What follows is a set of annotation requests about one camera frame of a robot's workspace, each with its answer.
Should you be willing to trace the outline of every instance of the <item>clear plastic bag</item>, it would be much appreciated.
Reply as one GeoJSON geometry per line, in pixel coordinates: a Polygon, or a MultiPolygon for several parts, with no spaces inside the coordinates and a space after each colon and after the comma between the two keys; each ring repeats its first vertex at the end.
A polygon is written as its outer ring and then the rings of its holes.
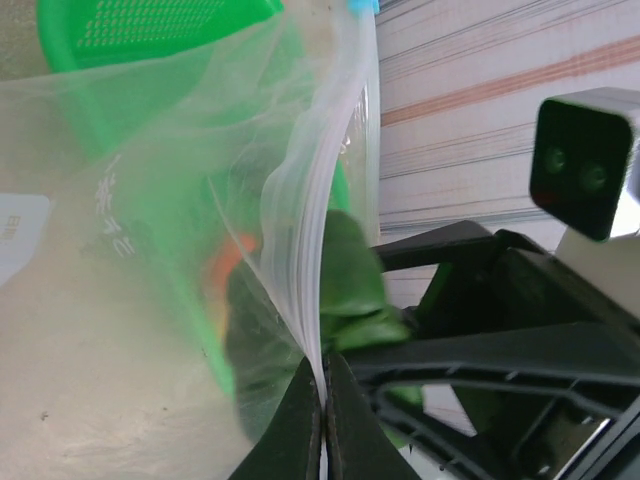
{"type": "Polygon", "coordinates": [[[320,367],[327,207],[376,225],[373,15],[331,12],[320,52],[285,11],[173,57],[0,85],[3,480],[227,478],[252,445],[225,353],[231,275],[283,361],[320,367]],[[107,152],[92,102],[119,132],[107,152]]]}

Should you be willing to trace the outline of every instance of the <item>depth camera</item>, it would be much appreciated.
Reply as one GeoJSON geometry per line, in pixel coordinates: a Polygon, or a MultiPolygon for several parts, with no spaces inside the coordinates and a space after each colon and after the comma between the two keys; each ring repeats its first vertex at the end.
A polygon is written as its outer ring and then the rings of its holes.
{"type": "Polygon", "coordinates": [[[529,193],[583,235],[605,241],[640,231],[640,92],[598,88],[540,106],[529,193]]]}

